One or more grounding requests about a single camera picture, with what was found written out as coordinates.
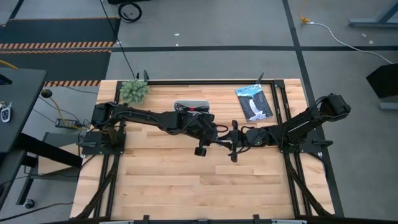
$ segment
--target yellow cable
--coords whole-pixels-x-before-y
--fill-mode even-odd
[[[304,7],[304,5],[307,3],[307,0],[303,0],[302,2],[301,2],[301,4],[300,4],[300,7],[299,7],[299,9],[298,9],[298,16],[299,16],[299,18],[301,19],[301,21],[303,22],[303,23],[308,23],[308,22],[310,22],[310,19],[309,18],[306,18],[306,17],[302,17],[300,14],[301,14],[301,11],[302,11],[302,9],[303,9],[303,7]]]
[[[18,69],[17,67],[15,67],[15,66],[11,65],[10,63],[5,62],[5,61],[3,61],[3,60],[0,60],[0,63],[3,64],[3,65],[7,65],[7,66],[10,67],[10,68]]]
[[[7,66],[10,67],[10,68],[18,69],[16,66],[13,66],[12,64],[10,64],[10,63],[8,63],[8,62],[5,62],[5,61],[3,61],[3,60],[0,60],[0,63],[1,63],[1,64],[4,64],[4,65],[7,65]],[[63,118],[63,116],[62,116],[62,114],[61,114],[60,107],[58,106],[58,104],[57,104],[57,103],[55,102],[55,100],[53,100],[53,98],[51,98],[51,97],[50,97],[50,100],[55,104],[55,107],[57,107],[57,111],[58,111],[58,114],[59,114],[60,117],[61,117],[61,120],[62,120],[64,123],[67,123],[67,121]],[[83,127],[79,128],[79,127],[76,127],[76,126],[74,126],[74,125],[72,125],[71,127],[75,128],[75,129],[78,129],[78,130],[83,129]]]

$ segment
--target floor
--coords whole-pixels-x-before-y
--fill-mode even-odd
[[[283,1],[278,0],[151,0],[139,2],[143,17],[134,24],[121,24],[119,38],[123,47],[266,45],[293,46]],[[325,28],[302,26],[297,16],[299,0],[288,0],[301,46],[339,46]],[[308,0],[302,15],[326,24],[340,40],[355,46],[398,45],[398,30],[352,29],[349,18],[376,17],[393,0]],[[5,23],[17,0],[0,3],[0,24]],[[117,7],[109,6],[109,16]],[[17,18],[102,17],[96,0],[25,0]],[[398,62],[398,52],[377,52]],[[343,95],[352,107],[343,121],[323,125],[331,162],[346,217],[398,220],[398,114],[381,111],[379,99],[366,76],[386,64],[380,58],[352,51],[303,51],[307,72],[300,68],[295,51],[168,51],[127,52],[135,72],[146,69],[155,78],[301,78],[308,98],[331,92]],[[107,79],[131,78],[122,53],[111,55]],[[98,91],[97,87],[78,87]],[[62,109],[80,120],[91,117],[96,95],[79,93],[62,87],[51,88]],[[35,109],[50,119],[57,112],[38,100]],[[35,138],[44,133],[71,132],[57,129],[49,120],[32,112],[24,132]],[[15,206],[23,179],[14,182],[12,192],[0,217],[25,212]],[[74,182],[35,180],[29,198],[36,207],[57,202],[71,202]],[[53,207],[5,223],[44,223],[66,220],[70,206]]]

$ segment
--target book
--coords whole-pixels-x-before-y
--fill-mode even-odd
[[[258,121],[273,115],[260,84],[238,88],[236,94],[247,121]]]

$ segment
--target wooden table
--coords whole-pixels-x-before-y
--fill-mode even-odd
[[[307,107],[303,88],[299,79],[284,81],[295,116]],[[97,103],[113,101],[116,84],[103,80]],[[163,112],[171,111],[176,99],[208,100],[216,124],[231,128],[233,119],[240,127],[277,124],[275,116],[247,123],[235,94],[242,86],[246,85],[150,86],[145,103],[136,108]],[[263,85],[263,90],[275,114],[270,85]],[[279,91],[278,99],[282,101]],[[254,214],[260,218],[294,217],[284,159],[278,148],[252,148],[232,163],[229,151],[217,145],[207,147],[206,157],[195,156],[198,140],[182,134],[169,136],[154,126],[128,122],[125,130],[126,150],[120,158],[112,220],[142,220],[143,215],[150,215],[151,220],[252,219]],[[301,158],[308,188],[333,213],[322,163],[308,154]],[[79,214],[96,192],[102,161],[103,156],[96,156],[80,172],[71,217]],[[304,214],[302,196],[296,189]]]

